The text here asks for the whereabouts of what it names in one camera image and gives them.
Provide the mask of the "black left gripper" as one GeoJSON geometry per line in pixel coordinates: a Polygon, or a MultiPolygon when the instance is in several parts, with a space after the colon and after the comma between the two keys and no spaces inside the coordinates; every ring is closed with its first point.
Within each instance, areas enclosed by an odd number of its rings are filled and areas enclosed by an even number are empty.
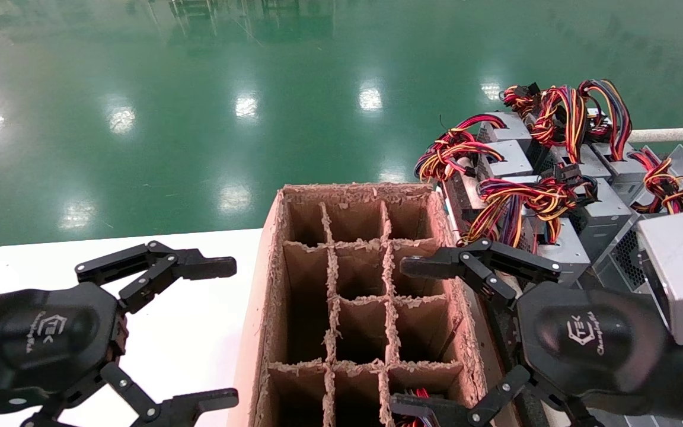
{"type": "Polygon", "coordinates": [[[179,279],[235,276],[233,257],[209,259],[196,248],[150,241],[74,270],[81,283],[70,289],[0,294],[0,415],[41,406],[22,425],[62,426],[64,410],[105,385],[135,411],[133,426],[193,426],[204,413],[238,405],[233,387],[156,403],[117,363],[128,336],[125,313],[138,313],[179,279]],[[98,287],[133,274],[118,299],[98,287]]]}

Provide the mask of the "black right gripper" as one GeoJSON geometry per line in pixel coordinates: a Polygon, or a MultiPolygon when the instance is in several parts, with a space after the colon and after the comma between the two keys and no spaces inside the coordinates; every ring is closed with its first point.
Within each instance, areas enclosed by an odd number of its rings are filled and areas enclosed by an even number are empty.
{"type": "Polygon", "coordinates": [[[646,411],[648,384],[669,332],[647,295],[609,289],[566,289],[557,283],[561,265],[499,243],[475,241],[439,247],[430,256],[407,256],[409,278],[460,278],[496,307],[515,308],[526,365],[518,365],[472,407],[452,400],[390,395],[390,410],[426,426],[488,426],[520,393],[538,387],[560,399],[577,397],[605,411],[646,411]],[[518,292],[497,272],[541,283],[518,292]]]}

